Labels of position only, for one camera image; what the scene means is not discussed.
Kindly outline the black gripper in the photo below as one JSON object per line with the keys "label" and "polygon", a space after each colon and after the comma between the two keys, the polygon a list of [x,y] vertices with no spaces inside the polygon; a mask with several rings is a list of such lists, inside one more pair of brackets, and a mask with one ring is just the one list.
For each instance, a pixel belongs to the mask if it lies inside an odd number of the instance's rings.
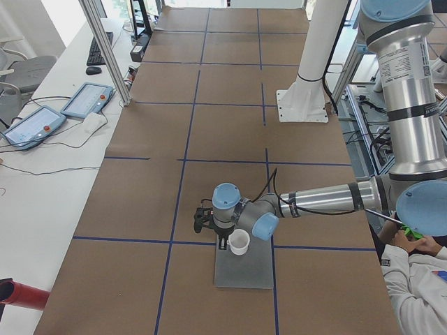
{"label": "black gripper", "polygon": [[214,231],[218,235],[218,249],[219,250],[226,250],[228,245],[228,237],[229,235],[234,231],[235,226],[232,225],[228,228],[222,228],[218,226],[217,224],[214,224]]}

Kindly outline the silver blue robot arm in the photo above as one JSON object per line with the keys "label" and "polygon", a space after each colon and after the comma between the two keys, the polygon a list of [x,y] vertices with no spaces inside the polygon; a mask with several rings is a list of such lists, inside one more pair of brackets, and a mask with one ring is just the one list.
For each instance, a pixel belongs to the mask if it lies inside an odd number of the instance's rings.
{"label": "silver blue robot arm", "polygon": [[446,234],[446,154],[441,136],[426,37],[434,27],[429,1],[362,1],[359,37],[376,54],[394,165],[367,181],[250,200],[237,186],[218,185],[206,220],[223,250],[238,226],[267,241],[284,217],[394,211],[422,235]]}

